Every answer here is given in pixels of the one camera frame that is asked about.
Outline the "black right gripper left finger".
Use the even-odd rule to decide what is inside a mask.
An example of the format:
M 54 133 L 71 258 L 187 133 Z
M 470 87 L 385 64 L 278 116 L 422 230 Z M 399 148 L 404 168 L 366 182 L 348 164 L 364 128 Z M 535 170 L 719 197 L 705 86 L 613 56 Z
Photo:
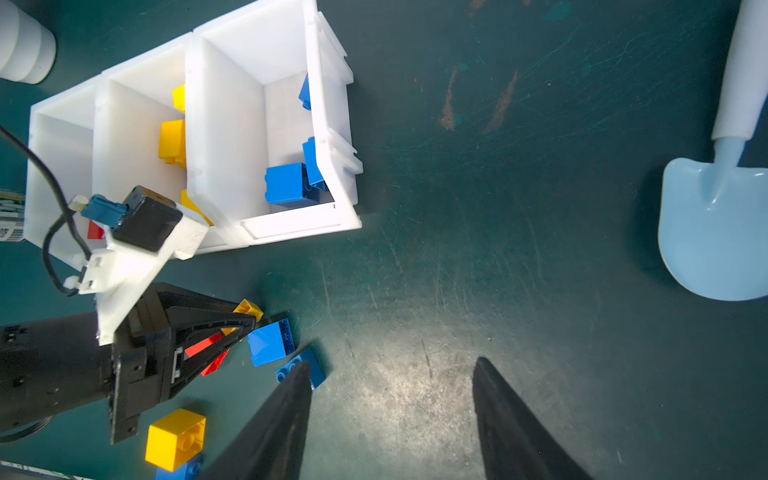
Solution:
M 277 386 L 202 479 L 297 479 L 304 458 L 312 389 L 306 368 Z

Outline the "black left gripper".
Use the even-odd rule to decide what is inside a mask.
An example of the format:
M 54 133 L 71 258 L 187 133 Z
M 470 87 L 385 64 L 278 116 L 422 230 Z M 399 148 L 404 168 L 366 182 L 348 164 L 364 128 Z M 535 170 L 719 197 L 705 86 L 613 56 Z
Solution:
M 93 312 L 2 327 L 2 432 L 20 436 L 60 413 L 105 399 L 111 441 L 134 435 L 143 412 L 176 397 L 255 329 L 257 320 L 235 308 L 154 284 L 110 345 L 99 344 Z M 225 336 L 222 328 L 238 330 Z M 188 336 L 181 345 L 180 336 Z

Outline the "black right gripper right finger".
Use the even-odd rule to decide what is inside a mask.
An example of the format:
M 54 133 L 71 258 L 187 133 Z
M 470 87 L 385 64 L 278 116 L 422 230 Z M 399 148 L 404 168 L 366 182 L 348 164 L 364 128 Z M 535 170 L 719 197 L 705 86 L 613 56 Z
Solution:
M 485 357 L 472 375 L 483 465 L 488 479 L 588 479 Z

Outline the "small yellow brick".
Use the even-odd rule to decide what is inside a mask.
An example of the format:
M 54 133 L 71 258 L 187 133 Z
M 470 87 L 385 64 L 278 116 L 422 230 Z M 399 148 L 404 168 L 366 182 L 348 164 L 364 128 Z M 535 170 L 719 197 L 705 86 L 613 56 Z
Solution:
M 248 300 L 242 300 L 239 303 L 239 305 L 233 310 L 233 312 L 236 314 L 253 316 L 256 318 L 257 322 L 259 322 L 264 316 L 264 312 L 262 311 L 262 309 L 258 305 Z M 227 336 L 237 330 L 238 330 L 238 327 L 222 328 L 221 332 L 223 335 Z

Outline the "blue brick bottom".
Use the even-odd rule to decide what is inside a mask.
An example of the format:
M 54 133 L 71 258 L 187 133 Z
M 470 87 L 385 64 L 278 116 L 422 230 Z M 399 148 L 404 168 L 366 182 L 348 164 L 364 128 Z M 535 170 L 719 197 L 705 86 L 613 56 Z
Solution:
M 168 471 L 162 467 L 158 467 L 155 480 L 195 480 L 200 473 L 202 459 L 203 455 L 198 454 L 180 465 L 174 471 Z

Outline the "red small brick binned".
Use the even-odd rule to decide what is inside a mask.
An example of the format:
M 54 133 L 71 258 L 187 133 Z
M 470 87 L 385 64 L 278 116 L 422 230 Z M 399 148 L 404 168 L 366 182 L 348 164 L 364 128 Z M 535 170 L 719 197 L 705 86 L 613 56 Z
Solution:
M 105 230 L 93 220 L 89 221 L 87 239 L 88 240 L 103 240 L 105 237 Z

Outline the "red brick from pile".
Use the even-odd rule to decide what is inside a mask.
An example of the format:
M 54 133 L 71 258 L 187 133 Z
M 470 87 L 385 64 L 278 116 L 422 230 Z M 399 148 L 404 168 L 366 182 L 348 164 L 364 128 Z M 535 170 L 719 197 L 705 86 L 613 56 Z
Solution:
M 304 163 L 270 167 L 265 174 L 268 204 L 300 208 L 319 203 L 319 190 L 309 183 Z

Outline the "yellow brick binned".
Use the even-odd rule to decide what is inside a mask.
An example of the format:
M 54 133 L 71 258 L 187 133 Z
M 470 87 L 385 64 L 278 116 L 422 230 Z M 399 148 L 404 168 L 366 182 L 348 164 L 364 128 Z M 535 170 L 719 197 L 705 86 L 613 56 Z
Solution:
M 190 199 L 187 190 L 181 191 L 181 205 L 189 210 L 199 214 L 209 226 L 213 226 L 213 222 L 198 208 L 198 206 Z
M 179 87 L 176 87 L 172 90 L 172 102 L 173 107 L 182 112 L 186 113 L 186 95 L 185 95 L 185 84 L 180 85 Z

